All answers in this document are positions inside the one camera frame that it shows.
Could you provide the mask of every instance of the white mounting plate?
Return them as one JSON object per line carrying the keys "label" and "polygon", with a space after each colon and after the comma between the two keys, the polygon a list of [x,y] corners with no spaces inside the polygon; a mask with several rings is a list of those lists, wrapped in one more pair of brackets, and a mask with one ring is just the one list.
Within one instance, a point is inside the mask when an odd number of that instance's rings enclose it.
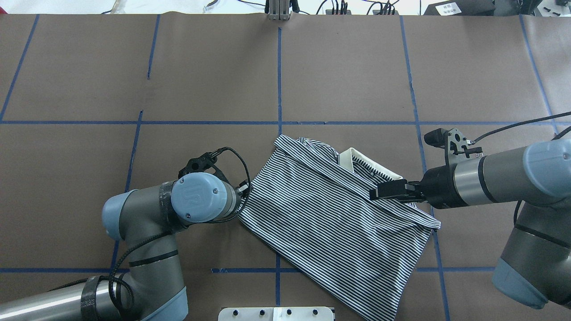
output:
{"label": "white mounting plate", "polygon": [[218,321],[335,321],[335,313],[328,307],[224,308],[218,314]]}

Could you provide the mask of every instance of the striped cloth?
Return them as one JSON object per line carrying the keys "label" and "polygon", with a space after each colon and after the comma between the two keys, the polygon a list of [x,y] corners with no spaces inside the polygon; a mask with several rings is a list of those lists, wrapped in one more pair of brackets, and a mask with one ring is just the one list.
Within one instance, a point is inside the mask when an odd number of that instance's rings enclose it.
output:
{"label": "striped cloth", "polygon": [[365,320],[393,320],[440,222],[414,205],[369,200],[391,179],[378,164],[353,157],[351,172],[325,143],[281,135],[274,144],[242,222]]}

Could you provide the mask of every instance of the sticker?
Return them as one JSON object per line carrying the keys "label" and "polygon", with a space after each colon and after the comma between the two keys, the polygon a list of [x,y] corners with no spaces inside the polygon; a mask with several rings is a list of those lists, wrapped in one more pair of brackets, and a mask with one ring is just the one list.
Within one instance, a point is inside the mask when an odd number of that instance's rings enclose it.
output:
{"label": "sticker", "polygon": [[447,3],[445,5],[440,5],[435,7],[440,15],[453,15],[462,13],[462,10],[458,7],[456,2]]}

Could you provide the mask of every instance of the blue plastic cover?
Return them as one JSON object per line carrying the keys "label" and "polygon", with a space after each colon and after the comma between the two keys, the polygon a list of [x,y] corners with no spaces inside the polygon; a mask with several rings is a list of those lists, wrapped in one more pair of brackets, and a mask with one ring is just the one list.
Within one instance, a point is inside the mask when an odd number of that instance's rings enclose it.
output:
{"label": "blue plastic cover", "polygon": [[492,283],[500,292],[528,307],[539,310],[548,302],[545,295],[501,258],[494,270]]}
{"label": "blue plastic cover", "polygon": [[226,206],[228,195],[224,183],[207,172],[193,172],[175,182],[171,192],[172,208],[191,223],[216,218]]}
{"label": "blue plastic cover", "polygon": [[188,314],[186,287],[141,321],[178,321]]}
{"label": "blue plastic cover", "polygon": [[119,232],[119,217],[121,216],[121,211],[123,210],[123,205],[125,204],[127,197],[134,191],[136,190],[115,195],[108,199],[105,202],[105,205],[103,205],[101,220],[103,220],[103,226],[105,226],[107,235],[114,240],[121,240],[121,234]]}
{"label": "blue plastic cover", "polygon": [[571,196],[571,139],[529,145],[524,151],[529,180],[553,197]]}

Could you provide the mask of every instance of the folded garment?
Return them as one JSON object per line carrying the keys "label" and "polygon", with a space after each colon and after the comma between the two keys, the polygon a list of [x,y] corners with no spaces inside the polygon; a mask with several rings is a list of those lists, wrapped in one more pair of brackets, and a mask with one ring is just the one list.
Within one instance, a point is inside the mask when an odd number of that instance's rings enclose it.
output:
{"label": "folded garment", "polygon": [[440,222],[413,204],[369,200],[401,176],[355,149],[281,135],[240,216],[255,235],[365,320],[393,320]]}

